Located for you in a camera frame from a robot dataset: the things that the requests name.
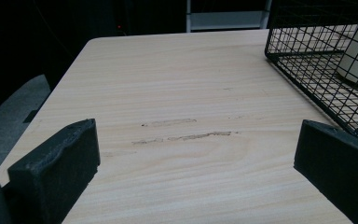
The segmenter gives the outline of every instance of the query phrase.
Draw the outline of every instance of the black wire basket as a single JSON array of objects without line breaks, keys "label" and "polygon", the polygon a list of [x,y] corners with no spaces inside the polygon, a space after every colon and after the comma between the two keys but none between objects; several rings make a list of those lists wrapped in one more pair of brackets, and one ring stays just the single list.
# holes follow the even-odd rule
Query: black wire basket
[{"label": "black wire basket", "polygon": [[275,0],[265,54],[358,137],[358,0]]}]

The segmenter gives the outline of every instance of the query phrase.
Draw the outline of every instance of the wire grid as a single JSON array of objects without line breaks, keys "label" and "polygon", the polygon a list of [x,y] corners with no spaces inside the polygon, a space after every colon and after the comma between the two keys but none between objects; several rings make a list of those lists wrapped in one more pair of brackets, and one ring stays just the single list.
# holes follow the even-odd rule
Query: wire grid
[{"label": "wire grid", "polygon": [[278,1],[266,56],[345,131],[358,137],[358,79],[340,65],[358,27],[358,1]]}]

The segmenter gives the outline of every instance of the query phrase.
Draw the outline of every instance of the wood grain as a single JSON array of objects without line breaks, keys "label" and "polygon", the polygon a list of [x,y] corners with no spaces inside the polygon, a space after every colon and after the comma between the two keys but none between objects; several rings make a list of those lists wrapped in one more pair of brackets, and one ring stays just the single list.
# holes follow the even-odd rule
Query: wood grain
[{"label": "wood grain", "polygon": [[91,40],[0,167],[97,122],[102,164],[65,223],[350,223],[293,168],[334,124],[264,56],[267,31]]}]

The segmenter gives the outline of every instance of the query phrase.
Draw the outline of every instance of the light wood tabletop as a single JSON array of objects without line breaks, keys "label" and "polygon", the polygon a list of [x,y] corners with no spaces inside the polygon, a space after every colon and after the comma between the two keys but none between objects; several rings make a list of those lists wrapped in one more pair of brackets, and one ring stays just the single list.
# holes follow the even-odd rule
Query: light wood tabletop
[{"label": "light wood tabletop", "polygon": [[267,30],[91,40],[0,167],[95,119],[98,173],[64,223],[350,223],[293,168],[335,125],[264,55]]}]

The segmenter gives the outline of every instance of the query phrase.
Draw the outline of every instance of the black metal mesh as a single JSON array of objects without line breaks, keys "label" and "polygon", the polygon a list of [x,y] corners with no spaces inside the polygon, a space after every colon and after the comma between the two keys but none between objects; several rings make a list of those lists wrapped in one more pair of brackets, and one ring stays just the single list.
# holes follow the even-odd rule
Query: black metal mesh
[{"label": "black metal mesh", "polygon": [[358,0],[274,1],[265,53],[358,137]]}]

